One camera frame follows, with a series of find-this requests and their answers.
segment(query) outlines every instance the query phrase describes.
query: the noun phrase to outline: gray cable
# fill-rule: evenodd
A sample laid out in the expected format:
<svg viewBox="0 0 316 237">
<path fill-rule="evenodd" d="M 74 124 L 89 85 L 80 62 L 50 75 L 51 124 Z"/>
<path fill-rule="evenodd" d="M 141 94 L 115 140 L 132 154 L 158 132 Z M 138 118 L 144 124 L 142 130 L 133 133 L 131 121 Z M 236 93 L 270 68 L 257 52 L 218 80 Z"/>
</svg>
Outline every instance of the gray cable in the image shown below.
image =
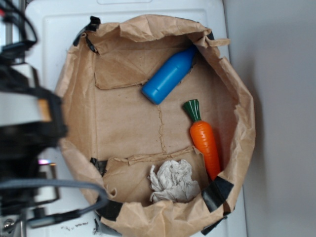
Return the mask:
<svg viewBox="0 0 316 237">
<path fill-rule="evenodd" d="M 78 210 L 79 215 L 86 214 L 87 212 L 97 210 L 108 204 L 109 200 L 105 190 L 99 185 L 80 182 L 74 180 L 57 180 L 57 179 L 11 179 L 0 182 L 0 190 L 7 189 L 29 189 L 29 188 L 40 188 L 44 186 L 53 187 L 68 187 L 68 188 L 80 188 L 80 189 L 93 189 L 98 191 L 100 200 L 95 204 Z"/>
</svg>

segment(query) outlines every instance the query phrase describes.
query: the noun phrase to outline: crumpled paper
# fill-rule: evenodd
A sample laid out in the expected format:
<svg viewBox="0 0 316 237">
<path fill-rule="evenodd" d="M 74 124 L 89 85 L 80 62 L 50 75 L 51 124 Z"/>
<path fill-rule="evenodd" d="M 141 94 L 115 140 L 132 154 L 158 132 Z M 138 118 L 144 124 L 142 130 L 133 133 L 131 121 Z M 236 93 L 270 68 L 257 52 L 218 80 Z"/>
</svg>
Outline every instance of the crumpled paper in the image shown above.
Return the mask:
<svg viewBox="0 0 316 237">
<path fill-rule="evenodd" d="M 155 165 L 152 166 L 148 177 L 152 182 L 150 188 L 154 190 L 150 196 L 153 203 L 161 200 L 189 202 L 201 192 L 198 182 L 191 178 L 191 165 L 184 159 L 179 162 L 166 161 L 157 174 L 154 169 Z"/>
</svg>

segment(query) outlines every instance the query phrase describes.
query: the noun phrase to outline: gray wall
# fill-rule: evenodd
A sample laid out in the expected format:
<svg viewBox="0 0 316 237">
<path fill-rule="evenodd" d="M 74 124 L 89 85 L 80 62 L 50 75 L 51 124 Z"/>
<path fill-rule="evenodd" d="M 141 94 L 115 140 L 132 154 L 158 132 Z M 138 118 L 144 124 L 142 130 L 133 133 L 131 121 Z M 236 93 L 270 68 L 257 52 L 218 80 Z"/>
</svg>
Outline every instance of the gray wall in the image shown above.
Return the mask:
<svg viewBox="0 0 316 237">
<path fill-rule="evenodd" d="M 248 237 L 316 236 L 316 1 L 224 0 L 231 63 L 255 99 Z"/>
</svg>

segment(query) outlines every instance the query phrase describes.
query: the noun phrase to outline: paper seam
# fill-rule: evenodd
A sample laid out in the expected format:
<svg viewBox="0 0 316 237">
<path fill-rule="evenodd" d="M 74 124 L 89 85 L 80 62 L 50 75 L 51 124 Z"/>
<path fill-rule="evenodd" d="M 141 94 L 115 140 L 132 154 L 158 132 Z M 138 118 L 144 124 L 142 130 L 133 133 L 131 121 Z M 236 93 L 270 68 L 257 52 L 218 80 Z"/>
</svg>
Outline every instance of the paper seam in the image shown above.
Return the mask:
<svg viewBox="0 0 316 237">
<path fill-rule="evenodd" d="M 167 154 L 167 150 L 166 150 L 166 146 L 164 144 L 164 139 L 163 139 L 163 121 L 162 121 L 162 110 L 160 105 L 157 106 L 158 112 L 159 112 L 159 119 L 160 119 L 160 127 L 159 127 L 159 140 L 160 140 L 160 144 L 161 144 L 161 149 L 163 151 L 164 154 Z"/>
</svg>

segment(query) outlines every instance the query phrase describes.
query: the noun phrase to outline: black wire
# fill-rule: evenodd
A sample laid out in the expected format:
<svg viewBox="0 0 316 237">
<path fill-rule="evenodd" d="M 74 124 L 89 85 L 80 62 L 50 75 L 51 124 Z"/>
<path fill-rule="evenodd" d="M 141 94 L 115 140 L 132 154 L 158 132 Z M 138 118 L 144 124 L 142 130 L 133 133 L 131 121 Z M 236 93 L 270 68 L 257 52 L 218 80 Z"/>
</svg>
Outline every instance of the black wire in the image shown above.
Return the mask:
<svg viewBox="0 0 316 237">
<path fill-rule="evenodd" d="M 17 9 L 13 3 L 11 3 L 10 1 L 8 0 L 3 0 L 7 5 L 9 5 L 12 9 L 13 9 L 13 12 L 16 12 L 28 25 L 29 27 L 31 28 L 32 32 L 33 32 L 33 35 L 34 35 L 34 44 L 36 44 L 38 42 L 38 37 L 36 35 L 36 32 L 32 26 L 32 24 L 30 23 L 30 21 L 25 17 L 25 15 L 19 10 Z"/>
</svg>

